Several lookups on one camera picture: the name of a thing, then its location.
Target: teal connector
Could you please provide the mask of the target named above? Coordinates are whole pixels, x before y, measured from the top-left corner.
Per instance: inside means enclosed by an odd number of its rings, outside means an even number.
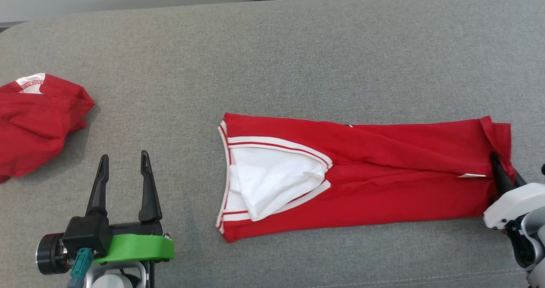
[[[94,255],[93,250],[90,248],[83,248],[77,252],[76,261],[72,266],[70,272],[70,282],[68,288],[81,288],[83,287],[84,278],[93,263]]]

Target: stitched seam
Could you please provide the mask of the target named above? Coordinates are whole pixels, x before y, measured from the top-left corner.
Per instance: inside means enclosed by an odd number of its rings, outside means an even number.
[[[468,279],[475,279],[475,278],[488,278],[488,277],[495,277],[495,276],[514,276],[516,274],[525,274],[524,272],[518,272],[518,273],[506,273],[506,274],[494,274],[492,276],[474,276],[474,277],[468,277],[468,278],[455,278],[455,279],[447,279],[447,280],[436,280],[432,282],[410,282],[407,284],[395,284],[395,285],[384,285],[384,286],[370,286],[368,288],[381,288],[381,287],[394,287],[394,286],[409,286],[409,285],[420,285],[420,284],[432,284],[435,282],[454,282],[456,280],[468,280]]]
[[[479,271],[479,272],[470,272],[470,273],[459,273],[454,274],[451,276],[427,276],[427,277],[420,277],[420,278],[409,278],[409,279],[394,279],[394,280],[379,280],[377,282],[353,282],[351,284],[336,284],[336,285],[325,285],[325,286],[311,286],[307,288],[328,288],[328,287],[342,287],[342,286],[354,286],[354,285],[364,285],[364,284],[381,284],[384,282],[407,282],[409,280],[422,280],[422,279],[434,279],[434,278],[447,278],[447,277],[454,277],[454,276],[469,276],[472,274],[482,274],[482,273],[492,273],[492,272],[506,272],[506,271],[514,271],[514,270],[520,270],[520,269],[503,269],[503,270],[492,270],[492,271]]]

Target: folded red shirt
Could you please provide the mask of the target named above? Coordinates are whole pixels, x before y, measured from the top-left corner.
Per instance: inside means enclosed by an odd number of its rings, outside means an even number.
[[[0,86],[0,183],[57,156],[94,105],[84,88],[49,74]]]
[[[497,196],[489,156],[514,179],[511,127],[490,117],[342,125],[226,113],[228,242],[302,230],[482,216]]]

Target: gray fabric surface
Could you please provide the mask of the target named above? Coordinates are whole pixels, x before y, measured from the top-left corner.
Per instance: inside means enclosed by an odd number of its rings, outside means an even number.
[[[528,181],[545,162],[545,0],[292,0],[75,14],[0,34],[0,82],[47,72],[97,106],[37,171],[0,185],[2,287],[60,287],[37,242],[84,212],[110,156],[111,223],[138,217],[150,153],[177,258],[158,287],[525,287],[481,219],[327,228],[226,244],[224,112],[345,124],[513,125]]]

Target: camera lens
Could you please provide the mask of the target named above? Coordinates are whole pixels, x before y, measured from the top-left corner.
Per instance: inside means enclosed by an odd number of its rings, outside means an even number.
[[[70,270],[63,253],[62,233],[47,234],[36,249],[36,265],[41,274],[61,274]]]

